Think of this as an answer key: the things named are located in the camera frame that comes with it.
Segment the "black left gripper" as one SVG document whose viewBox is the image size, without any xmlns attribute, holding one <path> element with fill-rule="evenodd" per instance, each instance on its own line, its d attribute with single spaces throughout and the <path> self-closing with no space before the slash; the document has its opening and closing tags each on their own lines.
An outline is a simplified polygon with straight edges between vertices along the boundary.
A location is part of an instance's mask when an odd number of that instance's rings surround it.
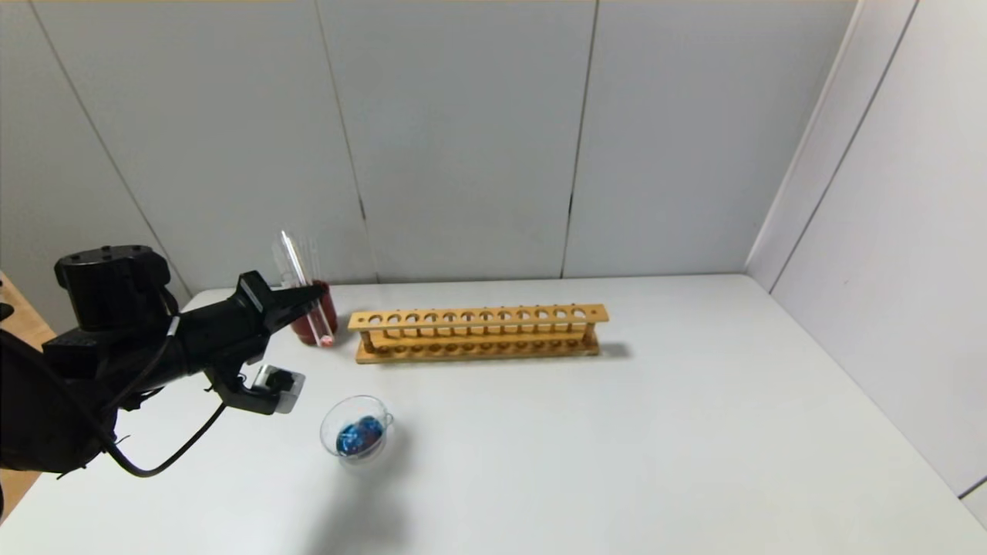
<svg viewBox="0 0 987 555">
<path fill-rule="evenodd" d="M 177 325 L 185 375 L 260 361 L 271 336 L 321 305 L 325 284 L 271 289 L 257 271 L 241 274 L 232 294 L 184 311 Z"/>
</svg>

